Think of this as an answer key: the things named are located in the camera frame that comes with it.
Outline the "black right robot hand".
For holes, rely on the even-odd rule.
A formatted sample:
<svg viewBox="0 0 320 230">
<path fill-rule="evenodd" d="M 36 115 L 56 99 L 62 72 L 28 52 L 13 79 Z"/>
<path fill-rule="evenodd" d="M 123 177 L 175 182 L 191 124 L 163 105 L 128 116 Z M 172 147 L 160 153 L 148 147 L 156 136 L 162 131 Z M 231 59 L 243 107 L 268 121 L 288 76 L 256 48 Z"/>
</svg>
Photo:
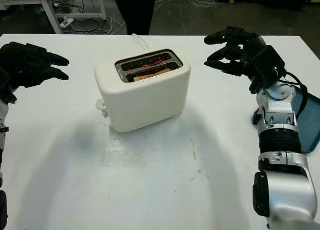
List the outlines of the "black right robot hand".
<svg viewBox="0 0 320 230">
<path fill-rule="evenodd" d="M 226 45 L 208 56 L 204 64 L 221 70 L 223 73 L 247 76 L 251 84 L 249 91 L 256 94 L 262 88 L 262 79 L 251 60 L 266 45 L 261 36 L 246 32 L 242 28 L 228 26 L 226 29 L 208 35 L 204 39 L 207 45 L 226 43 Z"/>
</svg>

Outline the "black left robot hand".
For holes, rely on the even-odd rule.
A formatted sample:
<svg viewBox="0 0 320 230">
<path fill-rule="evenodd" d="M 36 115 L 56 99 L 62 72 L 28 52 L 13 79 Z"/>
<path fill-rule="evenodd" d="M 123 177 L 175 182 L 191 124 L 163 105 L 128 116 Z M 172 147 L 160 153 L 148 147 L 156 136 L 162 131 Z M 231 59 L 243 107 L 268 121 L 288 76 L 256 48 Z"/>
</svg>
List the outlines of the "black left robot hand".
<svg viewBox="0 0 320 230">
<path fill-rule="evenodd" d="M 14 91 L 33 87 L 51 78 L 68 80 L 69 76 L 56 66 L 67 66 L 69 60 L 32 45 L 10 42 L 0 48 L 0 100 L 15 103 Z"/>
</svg>

